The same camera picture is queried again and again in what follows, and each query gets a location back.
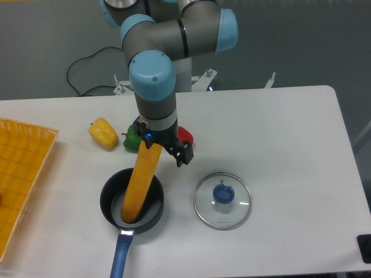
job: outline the yellow basket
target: yellow basket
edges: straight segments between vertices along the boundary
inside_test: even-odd
[[[0,118],[0,262],[58,130]]]

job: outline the saucepan handle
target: saucepan handle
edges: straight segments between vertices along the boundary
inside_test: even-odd
[[[122,278],[123,270],[125,268],[126,256],[128,254],[132,240],[133,235],[123,235],[122,233],[118,235],[110,278]]]

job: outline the blue handle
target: blue handle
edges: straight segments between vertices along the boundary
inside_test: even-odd
[[[132,235],[123,235],[121,233],[118,235],[110,278],[122,278],[123,269],[125,268],[126,256],[128,254],[129,247],[132,241]]]
[[[221,204],[229,204],[234,199],[234,189],[224,183],[218,184],[214,187],[213,197],[215,201]]]

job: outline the glass lid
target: glass lid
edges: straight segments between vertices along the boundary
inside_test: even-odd
[[[193,205],[197,216],[207,226],[232,230],[248,218],[253,200],[250,189],[239,177],[230,173],[214,173],[197,185]]]

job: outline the yellow bell pepper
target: yellow bell pepper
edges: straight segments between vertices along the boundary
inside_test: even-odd
[[[93,139],[102,147],[113,149],[118,143],[118,136],[114,128],[104,119],[96,119],[89,128]]]

